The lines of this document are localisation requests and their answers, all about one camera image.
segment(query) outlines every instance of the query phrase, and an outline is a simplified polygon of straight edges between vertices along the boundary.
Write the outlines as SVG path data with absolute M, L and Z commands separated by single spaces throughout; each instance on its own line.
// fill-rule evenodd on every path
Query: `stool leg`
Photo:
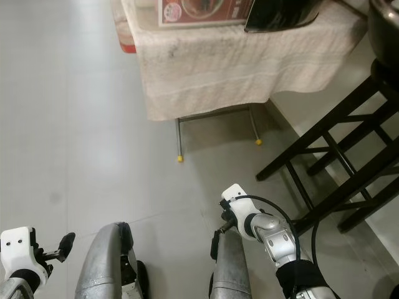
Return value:
M 363 207 L 356 212 L 354 212 L 351 216 L 346 218 L 346 220 L 342 221 L 338 225 L 338 229 L 341 232 L 348 232 L 353 229 L 356 225 L 365 220 L 368 216 L 372 215 L 374 212 L 377 212 L 384 205 L 389 203 L 393 198 L 395 198 L 399 194 L 399 178 L 396 178 L 392 183 L 390 183 L 387 187 L 382 189 L 374 198 L 373 201 L 377 201 L 378 204 L 373 207 Z
M 255 143 L 257 145 L 262 145 L 262 139 L 259 137 L 259 134 L 257 132 L 254 115 L 252 113 L 252 108 L 249 105 L 248 105 L 248 112 L 249 112 L 249 118 L 251 119 L 252 129 L 254 130 L 254 133 L 255 133 L 255 138 L 256 138 Z
M 326 218 L 334 209 L 377 179 L 384 169 L 397 162 L 398 152 L 399 137 L 379 152 L 379 154 L 344 182 L 337 190 L 327 196 L 327 198 L 307 213 L 301 220 L 297 221 L 295 224 L 297 233 L 303 234 L 317 221 Z
M 395 107 L 390 102 L 384 103 L 376 112 L 373 113 L 375 119 L 366 120 L 358 127 L 356 127 L 352 132 L 350 132 L 343 140 L 338 143 L 339 148 L 343 152 L 346 152 L 351 147 L 356 145 L 360 140 L 370 134 L 374 130 L 376 125 L 378 126 L 382 124 L 395 113 Z M 322 171 L 328 164 L 330 164 L 335 159 L 336 156 L 334 155 L 334 152 L 329 151 L 307 170 L 307 174 L 309 176 L 314 176 L 315 174 Z
M 183 162 L 183 155 L 181 153 L 181 135 L 180 135 L 180 118 L 176 118 L 176 137 L 177 137 L 177 161 Z
M 296 156 L 300 151 L 307 148 L 315 140 L 321 137 L 322 133 L 331 129 L 342 116 L 347 116 L 356 110 L 361 104 L 366 102 L 378 91 L 376 84 L 371 77 L 363 81 L 354 91 L 344 98 L 333 110 L 317 122 L 309 131 L 300 137 L 294 144 L 286 149 L 273 162 L 266 166 L 256 175 L 258 181 L 263 181 L 272 173 L 285 165 L 289 160 Z

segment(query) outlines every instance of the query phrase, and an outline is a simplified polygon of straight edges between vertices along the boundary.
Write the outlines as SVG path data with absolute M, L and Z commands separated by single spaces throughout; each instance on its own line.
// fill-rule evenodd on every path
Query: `black wooden stool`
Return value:
M 377 92 L 381 92 L 387 100 L 377 111 L 369 115 L 350 115 Z M 365 189 L 381 175 L 399 173 L 399 167 L 394 167 L 394 165 L 399 162 L 399 137 L 392 140 L 380 126 L 397 111 L 399 111 L 399 76 L 382 66 L 377 60 L 374 60 L 371 76 L 369 76 L 369 78 L 360 84 L 350 95 L 341 101 L 293 145 L 257 174 L 256 179 L 258 181 L 263 181 L 283 165 L 287 166 L 301 196 L 310 209 L 309 213 L 296 221 L 298 234 L 303 234 L 316 222 L 327 217 L 331 212 L 357 209 L 348 219 L 339 224 L 341 232 L 348 231 L 399 194 L 399 178 L 396 178 L 374 198 L 372 198 Z M 338 123 L 355 121 L 361 121 L 361 124 L 341 142 L 336 143 L 331 137 L 329 130 Z M 356 171 L 345 156 L 345 151 L 350 149 L 372 131 L 374 131 L 387 146 L 364 167 Z M 308 146 L 320 137 L 324 138 L 328 146 L 308 148 Z M 338 159 L 346 172 L 348 172 L 350 178 L 332 194 L 327 196 L 320 204 L 314 206 L 291 164 L 291 159 L 298 154 L 321 152 L 326 152 L 326 154 L 308 169 L 309 175 L 317 174 L 334 159 Z M 358 192 L 365 198 L 365 202 L 345 204 L 346 201 Z

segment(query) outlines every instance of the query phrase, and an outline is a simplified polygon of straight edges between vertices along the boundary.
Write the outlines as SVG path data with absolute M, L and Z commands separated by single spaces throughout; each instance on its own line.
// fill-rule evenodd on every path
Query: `food picture on box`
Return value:
M 252 0 L 158 0 L 161 27 L 244 23 Z

